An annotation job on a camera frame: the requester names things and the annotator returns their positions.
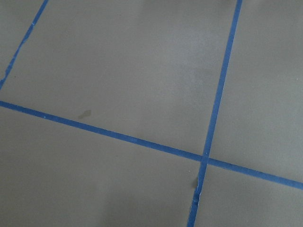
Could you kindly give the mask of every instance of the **diagonal blue line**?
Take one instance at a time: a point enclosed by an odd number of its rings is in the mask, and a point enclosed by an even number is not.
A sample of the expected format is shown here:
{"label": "diagonal blue line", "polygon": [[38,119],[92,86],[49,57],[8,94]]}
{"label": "diagonal blue line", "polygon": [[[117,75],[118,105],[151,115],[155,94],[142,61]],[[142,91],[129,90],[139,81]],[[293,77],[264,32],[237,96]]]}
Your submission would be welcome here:
{"label": "diagonal blue line", "polygon": [[206,140],[205,140],[203,156],[201,158],[201,166],[200,166],[199,174],[198,174],[198,186],[194,192],[192,205],[191,205],[190,213],[189,213],[189,217],[188,217],[187,227],[193,227],[195,225],[196,215],[197,215],[199,201],[200,201],[200,194],[201,194],[202,187],[203,187],[209,153],[210,153],[210,149],[211,149],[212,142],[213,142],[214,129],[216,126],[217,117],[218,117],[218,113],[219,113],[219,107],[220,107],[220,102],[221,102],[221,98],[222,98],[222,93],[223,93],[223,88],[224,88],[224,83],[225,83],[225,78],[226,78],[226,72],[227,72],[227,68],[228,68],[230,55],[232,52],[232,43],[233,43],[233,38],[234,38],[235,32],[236,32],[241,4],[242,4],[242,0],[237,0],[235,12],[234,12],[233,19],[232,19],[232,26],[231,26],[231,30],[229,33],[229,37],[228,37],[228,41],[227,41],[227,45],[226,45],[226,49],[225,49],[218,88],[217,88],[216,96],[215,96],[215,100],[214,100],[213,111],[212,111],[212,115],[211,115],[209,126],[208,126],[208,132],[207,132],[207,136],[206,136]]}
{"label": "diagonal blue line", "polygon": [[42,3],[42,5],[41,5],[40,9],[38,10],[38,12],[37,12],[37,14],[36,14],[36,16],[35,16],[35,18],[34,18],[34,20],[33,20],[33,22],[32,22],[32,24],[29,26],[29,28],[28,28],[27,32],[25,33],[25,35],[24,35],[24,37],[23,37],[23,39],[22,39],[22,41],[21,41],[19,47],[17,48],[17,50],[16,50],[16,52],[15,52],[13,58],[11,59],[11,61],[10,61],[9,65],[8,65],[8,67],[6,68],[6,70],[5,70],[5,76],[4,76],[3,79],[0,80],[0,90],[1,90],[2,86],[4,85],[6,79],[8,78],[11,69],[12,69],[13,66],[14,66],[15,60],[16,60],[18,54],[19,54],[19,51],[20,51],[21,47],[22,47],[23,44],[27,41],[27,39],[29,38],[30,34],[32,33],[32,31],[33,31],[33,29],[34,29],[36,23],[38,22],[38,20],[39,20],[41,14],[42,14],[42,12],[43,12],[43,10],[45,9],[47,3],[48,3],[48,0],[44,0],[44,1],[43,1],[43,3]]}
{"label": "diagonal blue line", "polygon": [[[109,137],[116,138],[116,139],[119,139],[119,140],[127,141],[127,142],[134,143],[134,144],[138,144],[138,145],[141,145],[141,146],[144,146],[144,147],[148,147],[148,148],[152,148],[152,149],[155,149],[155,150],[167,152],[167,153],[177,155],[177,156],[181,156],[181,157],[184,157],[184,158],[188,158],[188,159],[191,159],[191,160],[194,160],[194,161],[199,161],[200,162],[201,158],[202,158],[201,155],[193,154],[193,153],[183,151],[183,150],[179,150],[179,149],[176,149],[176,148],[171,148],[171,147],[164,146],[164,145],[161,145],[161,144],[157,144],[157,143],[154,143],[154,142],[150,142],[150,141],[147,141],[147,140],[141,140],[141,139],[138,139],[138,138],[135,138],[135,137],[123,135],[121,133],[105,130],[105,129],[102,129],[102,128],[94,127],[94,126],[91,126],[91,125],[88,125],[88,124],[83,124],[83,123],[76,122],[76,121],[72,121],[72,120],[65,119],[65,118],[58,117],[58,116],[54,116],[54,115],[51,115],[51,114],[46,114],[46,113],[43,113],[43,112],[40,112],[40,111],[37,111],[37,110],[22,107],[22,106],[19,106],[19,105],[14,105],[14,104],[11,104],[11,103],[0,101],[0,106],[2,106],[4,108],[11,109],[11,110],[14,110],[14,111],[18,111],[18,112],[21,112],[21,113],[24,113],[24,114],[40,117],[40,118],[43,118],[43,119],[47,119],[47,120],[50,120],[50,121],[53,121],[53,122],[66,124],[66,125],[69,125],[71,127],[78,128],[78,129],[83,129],[83,130],[86,130],[86,131],[98,133],[98,134],[109,136]],[[263,173],[263,172],[260,172],[260,171],[257,171],[257,170],[245,168],[245,167],[242,167],[242,166],[237,166],[237,165],[234,165],[234,164],[230,164],[230,163],[219,161],[219,160],[212,159],[212,158],[208,159],[208,164],[210,164],[212,166],[219,167],[219,168],[235,171],[235,172],[242,173],[242,174],[245,174],[245,175],[250,175],[250,176],[253,176],[253,177],[256,177],[256,178],[261,178],[261,179],[264,179],[264,180],[272,181],[272,182],[275,182],[275,183],[279,183],[279,184],[283,184],[283,185],[287,185],[287,186],[290,186],[290,187],[294,187],[294,188],[298,188],[298,189],[303,190],[303,183],[302,182],[289,180],[289,179],[279,177],[279,176],[275,176],[275,175],[271,175],[271,174],[266,174],[266,173]]]}

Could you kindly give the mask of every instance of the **floor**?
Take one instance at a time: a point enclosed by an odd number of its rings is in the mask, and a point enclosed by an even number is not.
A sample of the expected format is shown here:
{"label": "floor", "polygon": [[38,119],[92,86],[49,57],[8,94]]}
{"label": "floor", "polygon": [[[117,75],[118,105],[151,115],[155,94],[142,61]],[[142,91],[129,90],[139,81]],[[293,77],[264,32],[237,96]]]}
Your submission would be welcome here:
{"label": "floor", "polygon": [[0,11],[0,226],[302,226],[302,1]]}

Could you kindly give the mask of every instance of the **blue grid line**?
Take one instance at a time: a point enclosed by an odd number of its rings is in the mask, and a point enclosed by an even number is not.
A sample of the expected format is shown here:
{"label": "blue grid line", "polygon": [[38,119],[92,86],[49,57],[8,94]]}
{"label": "blue grid line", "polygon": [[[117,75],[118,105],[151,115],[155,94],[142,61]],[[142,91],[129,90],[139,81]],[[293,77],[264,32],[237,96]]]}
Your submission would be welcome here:
{"label": "blue grid line", "polygon": [[[176,148],[171,148],[171,147],[164,146],[164,145],[161,145],[161,144],[157,144],[157,143],[154,143],[154,142],[150,142],[150,141],[147,141],[147,140],[138,139],[138,138],[135,138],[135,137],[132,137],[132,136],[127,136],[127,135],[117,133],[117,132],[114,132],[114,131],[109,131],[109,130],[98,128],[98,127],[91,126],[91,125],[88,125],[88,124],[76,122],[76,121],[69,120],[69,119],[66,119],[66,118],[62,118],[62,117],[59,117],[59,116],[46,114],[46,113],[43,113],[43,112],[40,112],[40,111],[37,111],[37,110],[25,108],[25,107],[15,105],[15,104],[11,104],[11,103],[7,103],[7,102],[4,102],[4,101],[0,101],[0,106],[2,106],[4,108],[7,108],[7,109],[14,110],[14,111],[18,111],[18,112],[21,112],[21,113],[24,113],[24,114],[40,117],[40,118],[43,118],[43,119],[47,119],[47,120],[50,120],[50,121],[53,121],[53,122],[69,125],[69,126],[74,127],[74,128],[83,129],[83,130],[86,130],[86,131],[90,131],[90,132],[94,132],[94,133],[97,133],[97,134],[105,135],[105,136],[112,137],[112,138],[115,138],[115,139],[127,141],[127,142],[130,142],[130,143],[134,143],[134,144],[137,144],[137,145],[140,145],[140,146],[144,146],[144,147],[152,148],[152,149],[155,149],[155,150],[163,151],[163,152],[166,152],[166,153],[170,153],[170,154],[173,154],[173,155],[177,155],[177,156],[180,156],[180,157],[188,158],[188,159],[191,159],[191,160],[194,160],[194,161],[199,161],[200,162],[201,158],[202,158],[201,155],[197,155],[197,154],[194,154],[194,153],[191,153],[191,152],[179,150],[179,149],[176,149]],[[245,175],[253,176],[253,177],[256,177],[256,178],[272,181],[272,182],[275,182],[275,183],[279,183],[279,184],[283,184],[283,185],[287,185],[287,186],[290,186],[290,187],[294,187],[294,188],[303,190],[303,183],[298,182],[298,181],[289,180],[289,179],[286,179],[286,178],[283,178],[283,177],[263,173],[263,172],[260,172],[260,171],[257,171],[257,170],[245,168],[245,167],[242,167],[242,166],[237,166],[237,165],[234,165],[234,164],[230,164],[230,163],[219,161],[219,160],[212,159],[212,158],[208,159],[208,164],[210,164],[212,166],[219,167],[219,168],[231,170],[231,171],[234,171],[234,172],[242,173],[242,174],[245,174]]]}
{"label": "blue grid line", "polygon": [[22,39],[22,41],[21,41],[19,47],[17,48],[17,50],[16,50],[16,52],[15,52],[13,58],[11,59],[11,61],[10,61],[9,65],[8,65],[8,67],[6,68],[4,78],[0,80],[0,90],[1,90],[2,86],[4,85],[6,79],[8,78],[11,69],[12,69],[13,66],[14,66],[15,60],[16,60],[18,54],[19,54],[19,51],[20,51],[21,47],[22,47],[23,44],[27,41],[27,39],[29,38],[30,34],[32,33],[32,31],[33,31],[33,29],[34,29],[36,23],[38,22],[38,20],[39,20],[41,14],[43,13],[43,11],[44,11],[44,9],[45,9],[47,3],[48,3],[48,0],[44,0],[44,1],[43,1],[43,3],[42,3],[42,5],[41,5],[40,9],[38,10],[38,12],[37,12],[37,14],[36,14],[36,16],[35,16],[33,22],[32,22],[31,25],[29,26],[29,28],[28,28],[27,32],[25,33],[25,35],[24,35],[24,37],[23,37],[23,39]]}
{"label": "blue grid line", "polygon": [[225,49],[218,88],[217,88],[216,96],[214,99],[213,111],[212,111],[212,115],[211,115],[209,126],[208,126],[203,156],[201,158],[201,166],[200,166],[199,173],[198,173],[198,186],[194,192],[192,204],[190,207],[190,213],[188,216],[187,227],[194,227],[194,225],[195,225],[196,215],[197,215],[199,201],[200,201],[200,194],[202,192],[203,182],[204,182],[207,163],[208,163],[208,157],[209,157],[209,153],[211,151],[211,146],[212,146],[212,142],[213,142],[214,129],[216,126],[217,117],[218,117],[218,113],[219,113],[220,102],[221,102],[221,98],[222,98],[228,63],[229,63],[229,59],[230,59],[231,52],[232,52],[233,38],[236,33],[241,5],[242,5],[242,0],[237,0],[235,12],[234,12],[233,19],[232,19],[231,30],[229,33],[229,37],[228,37],[228,41],[227,41],[227,45],[226,45],[226,49]]}

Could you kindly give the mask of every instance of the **concrete floor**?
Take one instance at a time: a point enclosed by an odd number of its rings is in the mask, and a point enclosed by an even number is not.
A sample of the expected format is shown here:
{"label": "concrete floor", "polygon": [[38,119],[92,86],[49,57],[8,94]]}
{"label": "concrete floor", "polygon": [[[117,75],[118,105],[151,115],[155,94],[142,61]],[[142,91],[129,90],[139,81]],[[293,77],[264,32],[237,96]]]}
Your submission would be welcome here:
{"label": "concrete floor", "polygon": [[[0,78],[42,3],[0,3]],[[186,226],[199,161],[3,103],[202,155],[235,6],[50,0],[0,90],[0,226]],[[300,186],[208,165],[195,227],[302,226],[302,24],[243,1],[210,153]]]}

